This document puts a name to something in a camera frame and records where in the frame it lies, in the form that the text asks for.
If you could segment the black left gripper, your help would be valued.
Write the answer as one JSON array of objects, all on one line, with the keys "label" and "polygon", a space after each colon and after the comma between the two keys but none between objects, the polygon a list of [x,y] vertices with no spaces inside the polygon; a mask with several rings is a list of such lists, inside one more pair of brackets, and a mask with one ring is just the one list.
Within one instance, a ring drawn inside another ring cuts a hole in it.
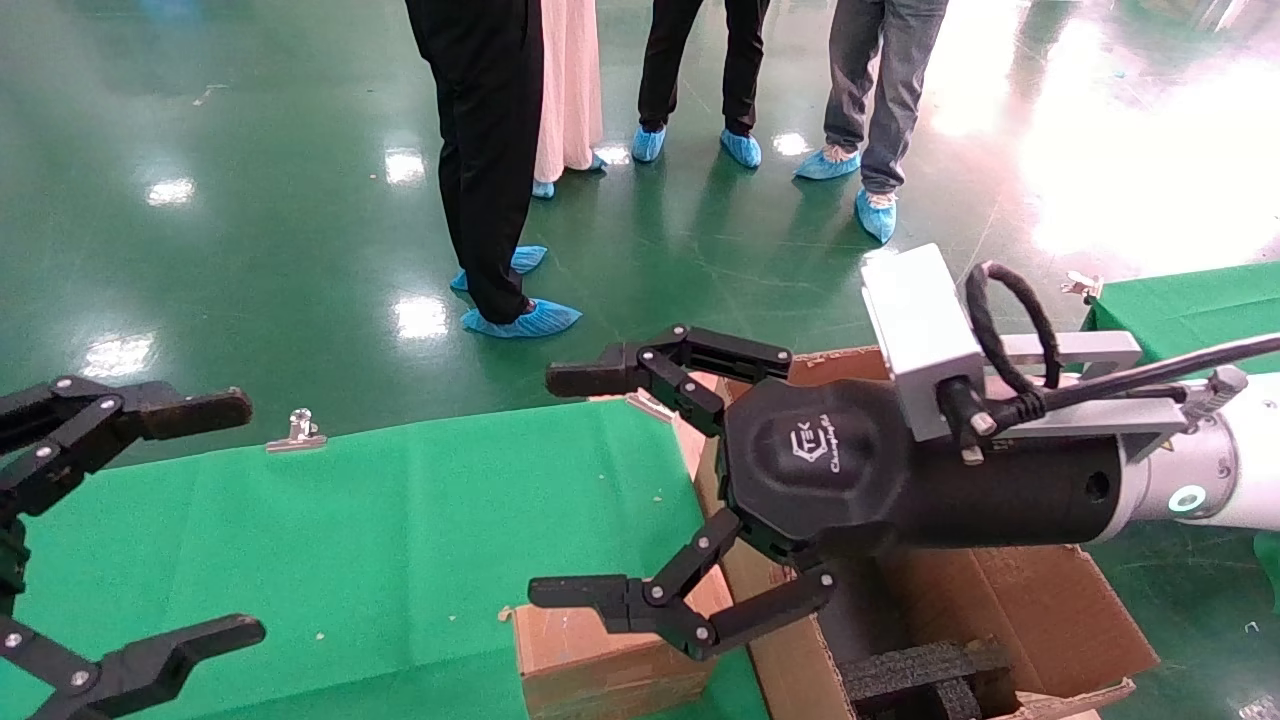
[{"label": "black left gripper", "polygon": [[[247,425],[253,407],[238,388],[186,395],[164,380],[106,386],[78,375],[1,401],[0,601],[26,592],[31,551],[18,518],[45,514],[140,441],[165,441]],[[195,667],[265,641],[256,618],[232,614],[122,646],[90,660],[12,616],[3,657],[50,687],[32,719],[119,719],[172,702]]]}]

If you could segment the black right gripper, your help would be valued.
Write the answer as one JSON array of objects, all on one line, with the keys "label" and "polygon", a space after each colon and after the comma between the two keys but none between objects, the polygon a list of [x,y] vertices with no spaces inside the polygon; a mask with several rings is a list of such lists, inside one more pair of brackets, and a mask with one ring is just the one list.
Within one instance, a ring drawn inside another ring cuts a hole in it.
[{"label": "black right gripper", "polygon": [[[590,609],[611,634],[657,634],[707,661],[813,615],[837,587],[818,566],[712,615],[696,611],[690,594],[740,539],[800,568],[892,547],[1083,544],[1116,514],[1116,439],[1000,439],[968,465],[948,439],[914,438],[890,383],[794,386],[783,382],[792,359],[783,347],[673,325],[607,345],[590,363],[549,364],[556,397],[643,389],[703,436],[721,436],[719,489],[732,510],[712,515],[652,579],[535,577],[530,603]],[[753,387],[726,406],[694,372]]]}]

